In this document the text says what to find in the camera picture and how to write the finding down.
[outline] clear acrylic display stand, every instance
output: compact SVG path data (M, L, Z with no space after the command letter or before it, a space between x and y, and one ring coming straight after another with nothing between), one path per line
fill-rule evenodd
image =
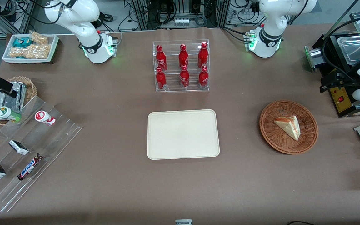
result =
M198 77L201 72L201 69L198 68L198 53L201 49L201 43L207 43L207 50L209 52L209 40L181 40L181 41L154 41L152 47L152 60L154 63L154 77L155 77L155 89L158 93L165 92L184 92L184 91L208 91L209 90L209 80L205 87L198 86ZM185 44L187 46L188 53L188 72L190 73L190 85L187 88L180 86L180 65L179 65L179 53L180 45ZM163 52L166 55L167 60L167 70L164 72L166 75L167 88L161 90L158 87L156 81L156 67L158 63L156 61L156 46L161 45ZM207 68L210 78L210 65L209 57L207 58Z
M55 117L52 126L34 119L37 111L44 110ZM0 212L8 212L24 195L44 170L58 157L69 142L82 129L54 107L35 96L20 112L22 119L18 123L8 122L0 131L0 164L6 175L0 178ZM30 152L17 153L9 145L10 140L21 142ZM39 153L44 158L23 180L16 177L26 165Z

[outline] aluminum foil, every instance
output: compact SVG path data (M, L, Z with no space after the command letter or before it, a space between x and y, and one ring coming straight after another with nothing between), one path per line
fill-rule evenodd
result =
M0 107L8 107L12 111L18 112L23 108L26 98L26 85L22 82L12 81L13 90L17 91L16 98L10 97L0 92Z

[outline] yogurt bottle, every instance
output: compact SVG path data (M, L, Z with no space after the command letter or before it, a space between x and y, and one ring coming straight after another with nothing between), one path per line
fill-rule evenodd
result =
M47 124L48 126L52 126L56 122L55 117L52 117L46 111L43 111L43 110L38 111L34 115L34 119L36 119L36 121Z
M12 111L8 107L0 107L0 118L6 119L6 120L12 120L14 123L17 123L22 118L21 114L18 114L17 112Z

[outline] snickers bar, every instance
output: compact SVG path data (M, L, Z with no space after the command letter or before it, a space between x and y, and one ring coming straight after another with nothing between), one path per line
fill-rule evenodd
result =
M38 162L43 159L40 154L37 153L37 155L30 161L30 163L24 168L24 170L17 176L20 181L23 181L24 178L36 167Z
M9 145L21 155L26 155L29 152L29 150L18 141L10 140Z

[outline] small plastic bottle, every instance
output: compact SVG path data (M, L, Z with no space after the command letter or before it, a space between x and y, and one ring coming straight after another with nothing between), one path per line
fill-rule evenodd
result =
M198 53L198 68L201 68L202 66L206 66L206 63L208 61L208 50L207 47L208 44L206 42L203 42L201 44L200 52Z
M188 66L188 53L186 50L186 45L180 45L180 54L179 54L179 66L181 68L182 65Z
M166 88L168 88L168 85L166 84L166 76L163 73L161 67L156 68L156 81L159 89L165 90Z
M166 61L166 55L162 50L162 46L158 45L156 46L156 61L159 67L164 69L165 71L168 70L168 63Z
M208 85L208 78L209 78L208 67L202 66L201 72L200 72L200 75L198 78L198 86L206 87L206 85Z
M182 65L181 72L180 72L180 86L183 88L187 88L190 84L190 74L187 71L188 66Z

